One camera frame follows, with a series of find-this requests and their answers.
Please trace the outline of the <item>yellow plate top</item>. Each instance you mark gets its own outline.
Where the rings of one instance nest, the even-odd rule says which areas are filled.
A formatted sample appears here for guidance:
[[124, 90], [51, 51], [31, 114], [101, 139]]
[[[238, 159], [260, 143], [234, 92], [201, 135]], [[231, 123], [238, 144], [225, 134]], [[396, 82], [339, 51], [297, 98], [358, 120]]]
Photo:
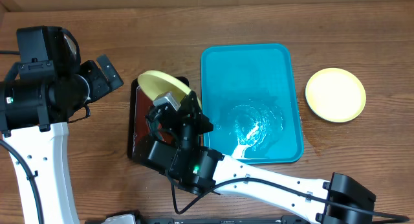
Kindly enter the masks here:
[[154, 101], [158, 95], [171, 91], [181, 106], [184, 98], [192, 92], [184, 82], [161, 71], [146, 71], [140, 74], [137, 80], [141, 90], [151, 101]]

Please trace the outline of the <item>yellow plate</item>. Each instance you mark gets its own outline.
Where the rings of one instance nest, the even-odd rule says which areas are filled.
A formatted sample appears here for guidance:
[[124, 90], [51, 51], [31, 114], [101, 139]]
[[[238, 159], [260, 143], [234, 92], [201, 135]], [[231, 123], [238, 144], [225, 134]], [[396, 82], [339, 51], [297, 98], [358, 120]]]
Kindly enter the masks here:
[[313, 74], [305, 86], [305, 99], [316, 115], [335, 123], [358, 117], [367, 100], [361, 81], [340, 68], [326, 68]]
[[158, 95], [171, 91], [181, 106], [184, 98], [192, 92], [184, 82], [161, 71], [146, 71], [140, 74], [137, 80], [141, 90], [151, 101], [154, 101]]

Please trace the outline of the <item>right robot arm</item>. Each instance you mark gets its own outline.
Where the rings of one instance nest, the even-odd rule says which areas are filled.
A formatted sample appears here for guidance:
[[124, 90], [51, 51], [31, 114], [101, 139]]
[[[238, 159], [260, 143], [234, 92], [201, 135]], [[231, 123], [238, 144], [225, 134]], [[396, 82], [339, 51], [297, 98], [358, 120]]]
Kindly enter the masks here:
[[287, 210], [309, 223], [372, 223], [376, 196], [353, 178], [304, 179], [247, 165], [201, 144], [213, 131], [191, 91], [136, 104], [131, 158], [167, 177], [171, 189], [245, 196]]

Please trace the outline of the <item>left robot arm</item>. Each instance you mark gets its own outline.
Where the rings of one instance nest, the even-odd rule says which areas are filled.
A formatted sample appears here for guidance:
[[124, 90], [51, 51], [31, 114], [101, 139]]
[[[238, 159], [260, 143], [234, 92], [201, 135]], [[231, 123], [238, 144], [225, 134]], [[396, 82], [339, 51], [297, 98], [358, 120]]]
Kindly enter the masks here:
[[123, 85], [106, 55], [83, 62], [65, 28], [16, 32], [20, 60], [1, 82], [1, 145], [14, 164], [26, 223], [78, 223], [67, 156], [80, 109]]

